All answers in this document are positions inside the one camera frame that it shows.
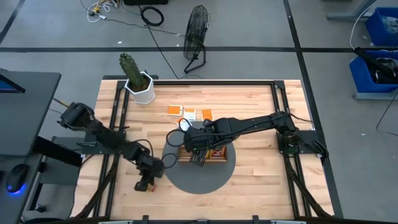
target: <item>potted cactus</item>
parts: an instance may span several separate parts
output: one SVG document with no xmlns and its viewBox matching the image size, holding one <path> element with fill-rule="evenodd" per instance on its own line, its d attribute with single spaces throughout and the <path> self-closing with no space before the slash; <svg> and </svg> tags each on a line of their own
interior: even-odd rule
<svg viewBox="0 0 398 224">
<path fill-rule="evenodd" d="M 136 62 L 130 55 L 122 53 L 119 62 L 128 77 L 124 87 L 134 96 L 134 101 L 142 105 L 151 103 L 155 99 L 153 79 L 145 72 L 139 71 Z"/>
</svg>

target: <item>cactus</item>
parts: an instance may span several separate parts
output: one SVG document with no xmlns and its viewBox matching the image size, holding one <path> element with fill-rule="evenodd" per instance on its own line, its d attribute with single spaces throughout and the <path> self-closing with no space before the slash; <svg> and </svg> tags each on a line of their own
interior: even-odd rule
<svg viewBox="0 0 398 224">
<path fill-rule="evenodd" d="M 130 55 L 122 53 L 119 58 L 119 63 L 130 80 L 131 85 L 140 91 L 145 90 L 145 78 L 141 75 L 134 59 L 132 59 Z"/>
</svg>

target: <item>fan stand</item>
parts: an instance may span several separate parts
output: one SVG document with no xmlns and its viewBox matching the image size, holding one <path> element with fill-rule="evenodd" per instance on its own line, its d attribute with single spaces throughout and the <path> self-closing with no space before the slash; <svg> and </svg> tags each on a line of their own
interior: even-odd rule
<svg viewBox="0 0 398 224">
<path fill-rule="evenodd" d="M 198 57 L 193 58 L 193 59 L 191 60 L 191 62 L 187 65 L 187 67 L 185 67 L 185 69 L 184 69 L 185 74 L 188 74 L 188 72 L 191 72 L 191 71 L 193 71 L 193 70 L 195 70 L 195 69 L 197 69 L 197 68 L 200 68 L 200 67 L 202 67 L 202 66 L 204 66 L 204 65 L 206 64 L 206 48 L 205 48 L 205 46 L 204 46 L 203 44 L 201 45 L 201 47 L 202 47 L 202 49 L 203 49 L 203 63 L 202 63 L 201 65 L 198 65 L 198 66 L 196 66 L 196 67 L 193 67 L 193 68 L 191 68 L 191 69 L 188 69 L 189 66 L 190 66 L 195 60 L 198 60 L 198 59 L 199 59 Z"/>
</svg>

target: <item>gray circle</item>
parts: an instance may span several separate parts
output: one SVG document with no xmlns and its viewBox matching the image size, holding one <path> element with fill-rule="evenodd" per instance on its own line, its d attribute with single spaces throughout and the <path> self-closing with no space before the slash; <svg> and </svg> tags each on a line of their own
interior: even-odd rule
<svg viewBox="0 0 398 224">
<path fill-rule="evenodd" d="M 192 122 L 193 127 L 202 127 L 201 121 Z M 183 133 L 174 132 L 169 136 L 169 141 L 172 144 L 178 144 L 183 141 Z M 222 187 L 232 176 L 234 172 L 236 155 L 233 144 L 226 146 L 227 162 L 222 164 L 214 164 L 205 162 L 203 167 L 194 165 L 190 162 L 179 162 L 165 170 L 166 176 L 180 190 L 191 194 L 207 194 Z M 167 153 L 174 153 L 178 155 L 178 148 L 169 146 L 167 143 L 164 146 L 163 155 Z M 165 166 L 171 165 L 175 160 L 174 156 L 166 156 L 163 161 Z"/>
</svg>

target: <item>computer mouse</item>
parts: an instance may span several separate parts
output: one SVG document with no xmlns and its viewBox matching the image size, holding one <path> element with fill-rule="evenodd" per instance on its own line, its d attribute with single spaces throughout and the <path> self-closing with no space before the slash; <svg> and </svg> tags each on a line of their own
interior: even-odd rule
<svg viewBox="0 0 398 224">
<path fill-rule="evenodd" d="M 29 171 L 29 166 L 25 164 L 16 165 L 12 168 L 11 172 L 7 176 L 7 191 L 15 193 L 22 188 L 24 181 Z"/>
</svg>

